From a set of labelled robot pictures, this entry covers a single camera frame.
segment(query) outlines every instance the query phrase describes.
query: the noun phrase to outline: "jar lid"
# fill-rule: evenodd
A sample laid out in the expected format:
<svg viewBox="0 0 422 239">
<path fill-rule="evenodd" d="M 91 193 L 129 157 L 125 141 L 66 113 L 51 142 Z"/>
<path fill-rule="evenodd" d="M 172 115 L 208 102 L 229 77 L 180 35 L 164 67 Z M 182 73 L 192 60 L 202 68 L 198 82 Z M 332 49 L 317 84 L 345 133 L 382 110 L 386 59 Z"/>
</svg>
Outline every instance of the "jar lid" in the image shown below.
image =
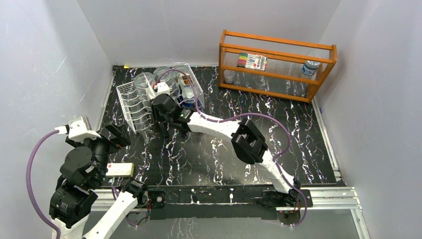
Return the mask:
<svg viewBox="0 0 422 239">
<path fill-rule="evenodd" d="M 305 61 L 305 65 L 311 69 L 318 69 L 320 64 L 318 61 Z"/>
</svg>

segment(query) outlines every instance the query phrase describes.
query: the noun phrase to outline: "cable connector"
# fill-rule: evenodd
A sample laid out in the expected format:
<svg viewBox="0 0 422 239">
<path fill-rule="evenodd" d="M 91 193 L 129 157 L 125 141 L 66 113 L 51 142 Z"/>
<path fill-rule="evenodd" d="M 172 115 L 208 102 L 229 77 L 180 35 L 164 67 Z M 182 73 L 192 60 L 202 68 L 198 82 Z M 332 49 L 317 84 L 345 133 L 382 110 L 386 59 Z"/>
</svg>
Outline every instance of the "cable connector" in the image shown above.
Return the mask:
<svg viewBox="0 0 422 239">
<path fill-rule="evenodd" d="M 68 134 L 69 133 L 69 125 L 64 125 L 64 126 L 59 126 L 59 127 L 55 127 L 55 130 L 58 130 L 59 133 L 58 134 Z"/>
</svg>

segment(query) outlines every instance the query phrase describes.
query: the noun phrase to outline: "marble countertop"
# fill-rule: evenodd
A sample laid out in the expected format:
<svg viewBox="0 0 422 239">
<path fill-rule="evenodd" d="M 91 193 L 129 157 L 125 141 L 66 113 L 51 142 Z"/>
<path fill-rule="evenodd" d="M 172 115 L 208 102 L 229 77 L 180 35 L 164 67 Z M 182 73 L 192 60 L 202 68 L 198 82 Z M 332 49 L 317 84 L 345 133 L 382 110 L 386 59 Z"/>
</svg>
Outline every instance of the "marble countertop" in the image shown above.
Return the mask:
<svg viewBox="0 0 422 239">
<path fill-rule="evenodd" d="M 103 122 L 124 122 L 116 86 L 132 81 L 141 72 L 154 68 L 115 67 Z M 333 169 L 312 105 L 280 98 L 240 92 L 217 87 L 217 67 L 192 67 L 205 94 L 205 113 L 226 119 L 246 112 L 270 115 L 290 132 L 292 147 L 276 159 L 301 183 L 336 183 Z M 272 153 L 287 144 L 283 130 L 273 122 L 252 118 L 266 138 Z M 183 136 L 170 128 L 164 139 L 158 128 L 145 143 L 139 134 L 129 130 L 131 146 L 110 157 L 111 162 L 133 162 L 136 179 L 147 185 L 233 185 L 267 184 L 255 166 L 240 161 L 231 143 L 201 133 Z M 107 185 L 117 185 L 121 178 L 110 179 Z"/>
</svg>

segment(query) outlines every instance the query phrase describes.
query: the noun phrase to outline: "jar with blue label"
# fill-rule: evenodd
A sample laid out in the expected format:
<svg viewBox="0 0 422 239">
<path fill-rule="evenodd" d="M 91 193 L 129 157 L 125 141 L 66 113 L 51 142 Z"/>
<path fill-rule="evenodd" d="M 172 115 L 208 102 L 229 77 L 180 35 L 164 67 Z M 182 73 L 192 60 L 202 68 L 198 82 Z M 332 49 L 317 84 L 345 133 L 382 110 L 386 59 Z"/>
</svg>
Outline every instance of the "jar with blue label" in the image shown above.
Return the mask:
<svg viewBox="0 0 422 239">
<path fill-rule="evenodd" d="M 305 61 L 302 67 L 302 73 L 307 76 L 313 76 L 315 72 L 317 72 L 320 64 L 321 63 L 318 61 Z"/>
</svg>

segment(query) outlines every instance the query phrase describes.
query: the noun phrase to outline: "floor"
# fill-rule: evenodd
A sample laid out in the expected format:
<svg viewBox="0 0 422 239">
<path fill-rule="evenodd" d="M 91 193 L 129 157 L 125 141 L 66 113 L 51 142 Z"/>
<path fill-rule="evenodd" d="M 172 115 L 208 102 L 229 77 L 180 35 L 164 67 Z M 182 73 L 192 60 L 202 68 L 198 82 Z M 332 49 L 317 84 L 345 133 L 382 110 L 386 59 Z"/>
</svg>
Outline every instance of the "floor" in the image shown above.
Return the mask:
<svg viewBox="0 0 422 239">
<path fill-rule="evenodd" d="M 116 86 L 132 81 L 141 72 L 155 68 L 114 68 L 114 79 L 103 122 L 124 122 Z M 245 112 L 270 115 L 291 133 L 292 147 L 277 161 L 301 183 L 336 183 L 333 169 L 312 105 L 217 87 L 217 67 L 193 67 L 205 94 L 205 113 L 226 119 Z M 282 129 L 267 119 L 253 118 L 269 149 L 279 152 L 287 143 Z M 133 162 L 136 179 L 147 185 L 235 185 L 270 183 L 253 165 L 234 154 L 231 143 L 200 133 L 187 137 L 169 129 L 165 140 L 158 129 L 145 143 L 129 130 L 132 145 L 110 157 L 111 162 Z M 110 179 L 117 185 L 121 178 Z"/>
</svg>

